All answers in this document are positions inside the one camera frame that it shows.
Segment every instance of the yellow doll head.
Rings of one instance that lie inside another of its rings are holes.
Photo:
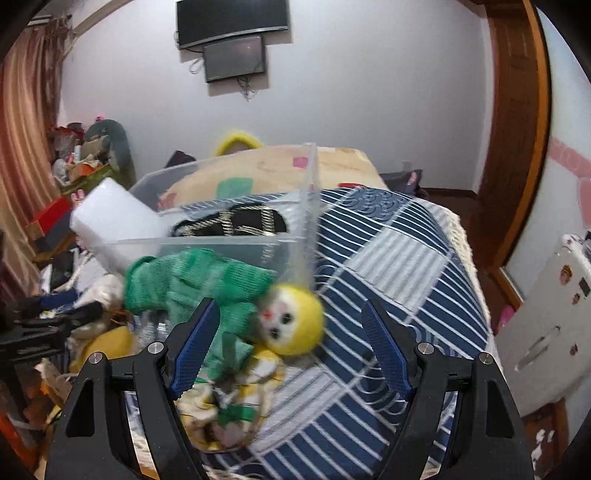
[[[324,335],[324,312],[318,297],[305,288],[274,286],[259,312],[261,338],[278,355],[310,352]]]

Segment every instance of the metal screw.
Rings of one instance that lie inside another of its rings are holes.
[[[97,364],[102,359],[103,359],[103,354],[100,352],[91,353],[90,356],[88,357],[88,361],[93,365]]]
[[[162,342],[154,342],[148,345],[148,352],[150,353],[160,353],[162,350],[164,350]]]
[[[492,355],[487,352],[482,352],[478,355],[478,360],[480,360],[485,365],[490,365],[492,363]]]
[[[431,355],[435,351],[435,347],[430,343],[423,342],[418,344],[418,351],[423,355]]]

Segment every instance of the wooden door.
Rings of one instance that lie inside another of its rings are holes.
[[[531,3],[494,3],[486,12],[495,104],[478,193],[480,214],[472,233],[479,244],[476,260],[492,270],[505,264],[527,219],[545,157],[550,108],[545,45],[539,43],[541,30]]]

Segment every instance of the green knitted doll body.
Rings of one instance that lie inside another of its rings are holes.
[[[166,310],[176,325],[189,320],[204,297],[220,307],[220,326],[203,368],[211,380],[241,369],[256,339],[253,301],[273,283],[275,272],[218,256],[206,248],[166,257],[142,257],[125,274],[125,308],[135,314]]]

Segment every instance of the wall-mounted tv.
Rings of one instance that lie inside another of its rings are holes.
[[[247,33],[287,30],[287,0],[181,0],[178,47],[188,48]]]

